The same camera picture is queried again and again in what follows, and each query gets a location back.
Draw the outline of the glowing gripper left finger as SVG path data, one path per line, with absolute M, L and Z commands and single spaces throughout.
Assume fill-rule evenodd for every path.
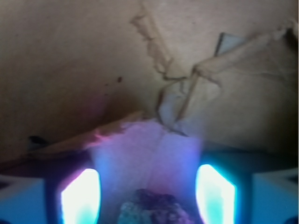
M 64 173 L 46 184 L 49 224 L 96 224 L 100 217 L 100 174 L 93 168 Z

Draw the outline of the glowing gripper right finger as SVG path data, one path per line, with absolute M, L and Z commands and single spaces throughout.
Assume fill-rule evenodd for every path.
M 236 169 L 216 164 L 199 166 L 195 196 L 204 224 L 251 223 L 251 179 Z

